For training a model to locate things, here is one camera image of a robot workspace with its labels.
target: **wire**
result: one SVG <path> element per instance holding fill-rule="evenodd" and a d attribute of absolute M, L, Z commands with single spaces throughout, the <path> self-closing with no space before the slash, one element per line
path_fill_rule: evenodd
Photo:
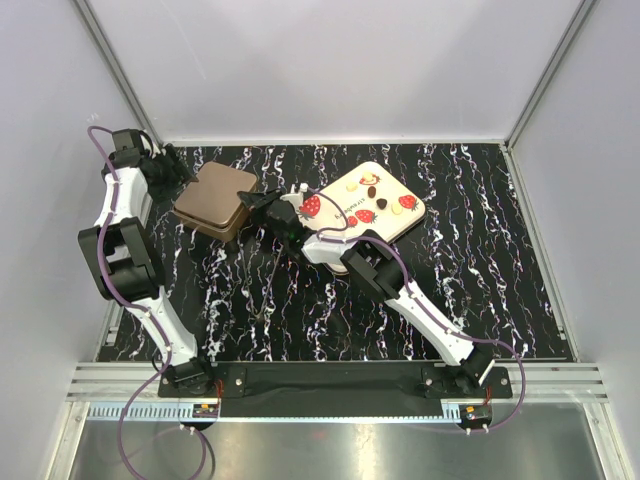
<path fill-rule="evenodd" d="M 144 315 L 149 317 L 153 326 L 158 330 L 158 333 L 160 333 L 160 337 L 162 337 L 164 346 L 167 349 L 167 358 L 162 364 L 162 367 L 154 375 L 152 375 L 151 378 L 145 381 L 133 393 L 133 395 L 131 395 L 131 398 L 129 398 L 129 400 L 125 404 L 124 408 L 122 409 L 122 412 L 120 413 L 120 418 L 118 419 L 117 442 L 118 442 L 118 452 L 120 453 L 120 458 L 122 459 L 122 462 L 125 464 L 125 466 L 127 467 L 127 470 L 129 470 L 129 473 L 131 473 L 131 475 L 133 475 L 138 480 L 146 480 L 145 477 L 140 475 L 136 471 L 136 469 L 133 468 L 133 465 L 131 465 L 129 458 L 127 457 L 124 451 L 124 445 L 122 443 L 122 427 L 124 424 L 124 419 L 127 416 L 127 413 L 129 412 L 129 408 L 131 407 L 131 404 L 135 401 L 136 397 L 138 397 L 138 395 L 140 395 L 140 393 L 144 391 L 144 389 L 146 389 L 149 385 L 151 385 L 157 378 L 161 377 L 162 374 L 167 370 L 167 368 L 169 368 L 169 365 L 171 365 L 171 359 L 173 357 L 173 353 L 171 351 L 171 342 L 169 341 L 169 338 L 167 337 L 166 332 L 163 330 L 162 326 L 158 323 L 158 320 L 153 315 L 153 312 L 149 308 L 141 307 L 140 305 L 135 305 L 127 301 L 120 294 L 120 292 L 118 292 L 118 289 L 109 278 L 109 271 L 107 269 L 107 259 L 104 254 L 104 240 L 105 240 L 105 236 L 106 236 L 109 224 L 111 223 L 111 220 L 113 220 L 113 212 L 115 211 L 116 206 L 118 204 L 120 179 L 118 177 L 118 172 L 113 166 L 113 163 L 111 163 L 111 160 L 109 160 L 109 156 L 102 148 L 102 145 L 100 145 L 100 142 L 98 142 L 98 140 L 95 138 L 93 134 L 94 130 L 99 130 L 101 132 L 105 132 L 108 134 L 113 134 L 113 131 L 109 130 L 108 128 L 99 127 L 97 125 L 92 125 L 89 128 L 87 128 L 87 134 L 89 135 L 89 138 L 98 149 L 98 152 L 100 152 L 100 155 L 102 156 L 104 162 L 107 164 L 107 168 L 109 169 L 109 172 L 111 173 L 111 176 L 113 177 L 113 180 L 114 180 L 113 194 L 111 196 L 111 202 L 109 206 L 110 212 L 107 214 L 107 218 L 105 219 L 104 223 L 100 227 L 100 232 L 98 234 L 97 256 L 98 256 L 98 266 L 100 267 L 100 273 L 102 274 L 102 280 L 104 281 L 104 284 L 107 287 L 107 290 L 109 290 L 109 293 L 111 293 L 111 296 L 114 298 L 116 302 L 118 302 L 120 305 L 122 305 L 125 308 L 139 310 Z M 207 455 L 207 443 L 208 443 L 207 438 L 197 430 L 195 430 L 195 433 L 197 434 L 200 440 L 200 443 L 202 444 L 202 460 L 196 472 L 191 477 L 189 477 L 189 480 L 194 480 L 195 478 L 198 477 L 198 475 L 200 475 L 200 473 L 204 468 L 204 463 Z"/>
<path fill-rule="evenodd" d="M 322 193 L 319 190 L 314 190 L 313 188 L 309 189 L 311 191 L 311 193 L 313 193 L 314 195 L 318 195 L 319 197 L 324 198 L 325 200 L 329 201 L 330 203 L 333 204 L 334 207 L 336 207 L 338 209 L 338 211 L 340 212 L 340 214 L 344 217 L 344 221 L 345 221 L 345 226 L 344 227 L 322 227 L 320 230 L 318 230 L 316 232 L 316 235 L 320 235 L 323 232 L 344 232 L 345 230 L 347 230 L 349 228 L 349 220 L 347 219 L 347 214 L 344 213 L 344 211 L 342 211 L 342 209 L 340 208 L 340 205 L 338 205 L 335 200 L 333 200 L 332 198 L 329 198 L 328 195 Z"/>
<path fill-rule="evenodd" d="M 160 370 L 158 369 L 158 366 L 156 365 L 156 352 L 159 352 L 160 350 L 158 349 L 158 347 L 156 346 L 156 351 L 153 352 L 153 355 L 151 356 L 151 366 L 153 367 L 153 369 L 160 373 Z"/>
<path fill-rule="evenodd" d="M 349 220 L 347 219 L 347 215 L 346 215 L 346 213 L 344 213 L 344 210 L 342 210 L 342 208 L 340 208 L 340 206 L 336 202 L 334 202 L 333 200 L 329 199 L 326 195 L 322 194 L 322 197 L 327 198 L 338 209 L 338 211 L 340 212 L 340 215 L 342 215 L 342 218 L 344 218 L 345 225 L 346 225 L 345 230 L 346 230 L 346 228 L 348 228 L 348 225 L 349 225 Z M 318 237 L 318 239 L 320 241 L 324 241 L 324 242 L 328 242 L 328 243 L 344 243 L 345 242 L 345 239 L 342 239 L 342 238 L 331 238 L 331 237 L 326 237 L 326 236 L 322 236 L 321 237 L 320 234 L 322 233 L 322 231 L 327 231 L 327 229 L 320 229 L 320 230 L 318 230 L 316 232 L 316 236 Z M 387 244 L 386 242 L 384 242 L 382 240 L 378 240 L 377 238 L 367 237 L 367 236 L 361 235 L 359 237 L 348 239 L 349 242 L 352 242 L 352 241 L 353 242 L 357 242 L 357 241 L 360 241 L 360 240 L 364 240 L 364 241 L 367 241 L 367 242 L 375 243 L 376 245 L 379 245 L 382 248 L 384 248 L 385 250 L 387 250 L 391 254 L 391 256 L 393 256 L 393 258 L 396 260 L 396 262 L 398 262 L 400 270 L 402 270 L 402 276 L 403 276 L 403 279 L 404 279 L 404 286 L 407 289 L 407 292 L 409 292 L 409 295 L 413 295 L 414 292 L 411 290 L 411 286 L 409 284 L 410 281 L 411 281 L 411 278 L 409 276 L 409 271 L 407 270 L 407 266 L 402 261 L 402 258 L 400 257 L 400 255 L 398 255 L 398 253 L 393 248 L 391 248 L 389 246 L 389 244 Z M 416 299 L 416 303 L 418 304 L 420 309 L 436 325 L 438 325 L 444 331 L 448 332 L 450 335 L 453 335 L 454 337 L 459 338 L 461 340 L 471 341 L 471 342 L 480 343 L 480 344 L 484 344 L 484 345 L 494 345 L 494 346 L 495 345 L 499 345 L 502 348 L 504 348 L 505 350 L 507 350 L 509 353 L 511 353 L 511 355 L 513 355 L 515 361 L 518 363 L 518 368 L 520 370 L 520 376 L 522 378 L 522 390 L 520 391 L 520 397 L 518 398 L 518 402 L 516 403 L 516 406 L 514 407 L 514 409 L 511 412 L 511 414 L 509 416 L 507 416 L 507 418 L 505 418 L 504 420 L 501 420 L 500 422 L 498 422 L 495 425 L 493 425 L 489 430 L 496 430 L 498 428 L 503 427 L 507 423 L 509 423 L 517 415 L 517 413 L 520 411 L 520 409 L 522 408 L 522 404 L 524 402 L 525 392 L 526 392 L 526 388 L 527 388 L 527 380 L 526 380 L 526 373 L 524 371 L 524 365 L 522 363 L 522 359 L 520 358 L 518 353 L 515 351 L 515 349 L 511 345 L 503 342 L 502 340 L 490 340 L 490 339 L 486 339 L 486 338 L 476 338 L 476 337 L 472 337 L 472 336 L 469 336 L 469 335 L 465 335 L 463 333 L 451 331 L 450 329 L 447 328 L 446 325 L 444 325 L 440 320 L 438 320 L 429 311 L 429 309 L 425 305 L 422 304 L 422 302 L 420 301 L 420 299 L 418 297 L 416 297 L 415 299 Z M 483 433 L 483 432 L 484 432 L 484 430 L 472 430 L 471 431 L 471 433 Z"/>

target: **metal frame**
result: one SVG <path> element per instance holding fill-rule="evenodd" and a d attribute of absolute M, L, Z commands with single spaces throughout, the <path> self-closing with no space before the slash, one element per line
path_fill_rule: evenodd
<path fill-rule="evenodd" d="M 506 367 L 511 378 L 514 398 L 520 394 L 522 383 L 520 371 L 514 362 L 497 362 Z M 607 394 L 602 384 L 598 367 L 593 363 L 527 362 L 528 403 L 604 403 Z M 128 400 L 135 390 L 156 372 L 147 362 L 80 363 L 69 387 L 69 402 L 122 402 Z M 139 398 L 142 401 L 173 402 L 175 399 L 160 398 L 157 391 L 159 380 L 153 382 Z M 198 399 L 215 403 L 214 399 Z M 515 400 L 494 400 L 513 403 Z"/>
<path fill-rule="evenodd" d="M 170 143 L 174 147 L 185 148 L 185 147 L 237 147 L 239 145 L 238 140 L 216 140 L 212 141 L 211 139 L 199 139 L 199 138 L 188 138 L 188 139 L 168 139 Z M 298 139 L 253 139 L 253 140 L 244 140 L 242 141 L 242 145 L 251 145 L 253 147 L 265 147 L 269 145 L 362 145 L 362 144 L 398 144 L 404 143 L 407 145 L 413 144 L 425 144 L 425 143 L 491 143 L 491 144 L 503 144 L 503 138 L 445 138 L 445 137 L 393 137 L 393 138 L 358 138 L 358 137 L 349 137 L 349 138 L 322 138 L 322 139 L 310 139 L 310 138 L 298 138 Z"/>
<path fill-rule="evenodd" d="M 611 405 L 587 404 L 583 408 L 607 480 L 633 479 L 629 457 L 613 421 Z"/>
<path fill-rule="evenodd" d="M 589 14 L 593 11 L 593 7 L 598 3 L 599 0 L 582 0 L 580 5 L 576 9 L 567 26 L 567 29 L 562 34 L 560 38 L 560 42 L 556 46 L 556 49 L 553 51 L 547 66 L 545 67 L 538 83 L 536 84 L 529 100 L 527 100 L 527 104 L 522 110 L 520 117 L 516 121 L 511 133 L 505 139 L 505 143 L 509 146 L 509 148 L 514 148 L 520 135 L 522 135 L 523 130 L 526 128 L 529 123 L 529 119 L 533 115 L 536 107 L 540 103 L 540 100 L 544 96 L 549 84 L 553 80 L 556 75 L 556 72 L 560 68 L 562 61 L 565 59 L 565 56 L 573 45 L 573 42 L 577 38 L 578 33 L 584 26 L 587 18 L 589 18 Z"/>
<path fill-rule="evenodd" d="M 89 402 L 68 404 L 67 411 L 66 421 L 45 475 L 48 480 L 67 480 L 71 475 L 84 424 L 89 413 Z"/>
<path fill-rule="evenodd" d="M 154 128 L 153 123 L 151 123 L 151 119 L 145 112 L 142 103 L 140 103 L 140 99 L 127 78 L 122 65 L 120 65 L 120 61 L 111 47 L 111 43 L 109 43 L 109 39 L 104 33 L 89 0 L 71 0 L 71 2 L 75 5 L 78 15 L 80 15 L 87 31 L 91 35 L 98 52 L 100 52 L 100 56 L 102 56 L 105 61 L 109 72 L 120 89 L 120 93 L 122 93 L 122 97 L 136 121 L 146 130 L 154 142 L 157 144 L 162 143 L 160 142 L 158 132 Z"/>
<path fill-rule="evenodd" d="M 520 167 L 514 160 L 513 151 L 511 149 L 507 148 L 505 145 L 502 145 L 501 150 L 507 163 L 507 168 L 509 169 L 509 173 L 511 175 L 513 187 L 518 197 L 518 204 L 520 205 L 520 210 L 527 227 L 527 232 L 529 233 L 529 237 L 531 238 L 531 244 L 536 254 L 536 259 L 540 266 L 540 273 L 542 274 L 542 279 L 544 281 L 547 294 L 549 295 L 549 301 L 551 302 L 551 307 L 553 308 L 553 316 L 556 320 L 556 323 L 558 324 L 558 330 L 560 331 L 561 335 L 564 335 L 567 342 L 569 343 L 569 348 L 571 349 L 571 352 L 573 353 L 576 361 L 580 361 L 578 344 L 576 343 L 573 330 L 571 329 L 571 326 L 567 321 L 569 317 L 567 316 L 567 311 L 564 306 L 564 302 L 562 301 L 560 291 L 558 289 L 556 277 L 553 274 L 551 262 L 549 261 L 549 254 L 547 253 L 544 242 L 540 235 L 540 228 L 538 227 L 536 216 L 533 213 L 533 207 L 531 206 L 531 200 L 529 199 L 527 188 L 525 187 L 525 183 L 520 172 Z"/>

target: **metal floor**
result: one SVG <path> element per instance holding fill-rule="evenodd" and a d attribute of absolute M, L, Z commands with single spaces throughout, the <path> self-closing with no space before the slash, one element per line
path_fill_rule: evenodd
<path fill-rule="evenodd" d="M 509 405 L 496 405 L 508 412 Z M 188 478 L 200 443 L 176 432 L 150 443 L 171 423 L 129 422 L 126 451 L 148 479 Z M 490 435 L 434 433 L 425 425 L 220 423 L 205 431 L 216 456 L 199 478 L 281 479 L 604 479 L 581 405 L 524 405 L 507 428 Z M 85 425 L 70 477 L 130 478 L 119 460 L 116 423 Z"/>

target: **strawberry print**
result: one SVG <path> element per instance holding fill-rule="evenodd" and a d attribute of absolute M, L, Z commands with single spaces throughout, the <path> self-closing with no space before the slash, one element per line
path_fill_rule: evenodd
<path fill-rule="evenodd" d="M 358 220 L 362 223 L 375 223 L 378 218 L 378 216 L 371 210 L 358 210 L 356 212 L 356 217 L 358 217 Z"/>
<path fill-rule="evenodd" d="M 320 197 L 314 195 L 313 197 L 307 198 L 304 203 L 300 205 L 298 214 L 305 220 L 309 220 L 310 218 L 315 217 L 319 211 Z"/>
<path fill-rule="evenodd" d="M 418 199 L 413 195 L 405 195 L 404 197 L 400 197 L 398 199 L 398 202 L 400 202 L 400 205 L 402 205 L 404 208 L 411 211 L 415 211 L 418 208 Z"/>

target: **white board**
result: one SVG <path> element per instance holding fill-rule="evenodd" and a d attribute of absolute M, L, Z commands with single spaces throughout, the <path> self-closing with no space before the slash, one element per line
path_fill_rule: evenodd
<path fill-rule="evenodd" d="M 503 139 L 579 0 L 91 0 L 164 140 Z"/>

